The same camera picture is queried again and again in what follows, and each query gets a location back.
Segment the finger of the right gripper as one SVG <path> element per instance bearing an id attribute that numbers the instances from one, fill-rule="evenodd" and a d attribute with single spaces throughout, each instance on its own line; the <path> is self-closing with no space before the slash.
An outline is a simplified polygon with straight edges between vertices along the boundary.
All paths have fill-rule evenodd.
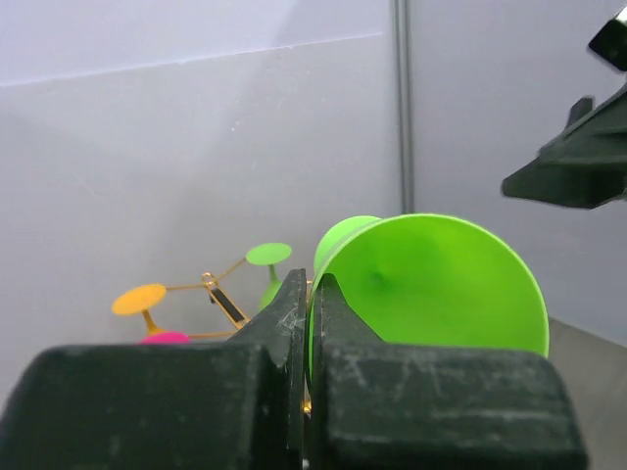
<path id="1" fill-rule="evenodd" d="M 566 127 L 506 177 L 503 196 L 592 210 L 626 198 L 626 88 L 600 104 L 580 98 Z"/>

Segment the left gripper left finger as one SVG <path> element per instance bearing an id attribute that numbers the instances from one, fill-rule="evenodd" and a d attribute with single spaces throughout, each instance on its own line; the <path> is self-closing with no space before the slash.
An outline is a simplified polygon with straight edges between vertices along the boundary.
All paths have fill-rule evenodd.
<path id="1" fill-rule="evenodd" d="M 306 273 L 222 343 L 63 346 L 1 416 L 5 469 L 299 469 Z"/>

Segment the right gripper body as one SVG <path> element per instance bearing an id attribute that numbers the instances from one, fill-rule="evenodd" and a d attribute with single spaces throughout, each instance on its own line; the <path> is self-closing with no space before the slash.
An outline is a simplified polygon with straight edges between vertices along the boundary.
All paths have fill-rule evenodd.
<path id="1" fill-rule="evenodd" d="M 626 72 L 626 10 L 608 20 L 590 40 L 588 49 L 617 71 Z"/>

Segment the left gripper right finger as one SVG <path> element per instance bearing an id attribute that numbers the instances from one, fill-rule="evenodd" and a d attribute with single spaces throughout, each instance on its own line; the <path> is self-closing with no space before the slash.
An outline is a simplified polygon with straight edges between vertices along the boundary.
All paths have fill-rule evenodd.
<path id="1" fill-rule="evenodd" d="M 313 293 L 313 469 L 584 469 L 553 365 L 524 351 L 382 341 L 331 274 Z"/>

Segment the pink plastic goblet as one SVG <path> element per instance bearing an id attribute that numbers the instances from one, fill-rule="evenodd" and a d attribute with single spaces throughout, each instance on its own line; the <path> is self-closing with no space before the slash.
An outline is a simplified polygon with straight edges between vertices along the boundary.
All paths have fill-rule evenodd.
<path id="1" fill-rule="evenodd" d="M 166 331 L 160 332 L 153 335 L 148 335 L 143 338 L 139 344 L 140 345 L 157 345 L 157 344 L 187 344 L 190 342 L 190 339 L 187 335 L 176 332 L 176 331 Z"/>

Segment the green goblet back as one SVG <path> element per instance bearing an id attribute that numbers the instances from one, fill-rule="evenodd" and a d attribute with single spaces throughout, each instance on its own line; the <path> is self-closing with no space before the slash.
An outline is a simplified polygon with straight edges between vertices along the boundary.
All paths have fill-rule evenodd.
<path id="1" fill-rule="evenodd" d="M 451 215 L 357 215 L 322 236 L 313 287 L 335 277 L 348 306 L 383 341 L 524 350 L 547 356 L 546 302 L 505 241 Z"/>

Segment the green goblet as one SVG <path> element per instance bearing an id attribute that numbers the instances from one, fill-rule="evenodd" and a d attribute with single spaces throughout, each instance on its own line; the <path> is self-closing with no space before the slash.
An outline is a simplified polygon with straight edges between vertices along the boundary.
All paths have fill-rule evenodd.
<path id="1" fill-rule="evenodd" d="M 313 287 L 335 277 L 348 306 L 383 341 L 524 350 L 547 356 L 546 302 L 505 241 L 451 215 L 357 215 L 322 236 Z"/>
<path id="2" fill-rule="evenodd" d="M 259 311 L 266 308 L 274 299 L 282 285 L 276 273 L 276 266 L 290 258 L 292 248 L 285 243 L 264 243 L 250 249 L 246 262 L 251 265 L 265 266 L 268 269 L 268 284 L 259 301 Z"/>

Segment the orange goblet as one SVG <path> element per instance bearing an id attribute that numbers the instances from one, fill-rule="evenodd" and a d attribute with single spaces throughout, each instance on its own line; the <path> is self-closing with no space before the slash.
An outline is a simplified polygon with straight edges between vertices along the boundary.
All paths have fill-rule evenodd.
<path id="1" fill-rule="evenodd" d="M 166 330 L 160 328 L 155 323 L 150 309 L 158 305 L 166 296 L 167 288 L 163 284 L 145 284 L 117 297 L 112 303 L 112 312 L 117 316 L 131 316 L 140 314 L 145 322 L 149 336 L 165 333 Z"/>

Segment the green goblet front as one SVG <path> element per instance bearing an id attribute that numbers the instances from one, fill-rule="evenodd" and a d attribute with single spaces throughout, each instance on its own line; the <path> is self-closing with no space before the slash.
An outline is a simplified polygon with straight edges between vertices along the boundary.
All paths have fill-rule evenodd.
<path id="1" fill-rule="evenodd" d="M 282 285 L 276 273 L 276 266 L 290 258 L 292 248 L 285 243 L 264 243 L 250 249 L 246 262 L 251 265 L 265 266 L 268 269 L 268 284 L 259 301 L 259 311 L 266 308 L 274 299 Z"/>

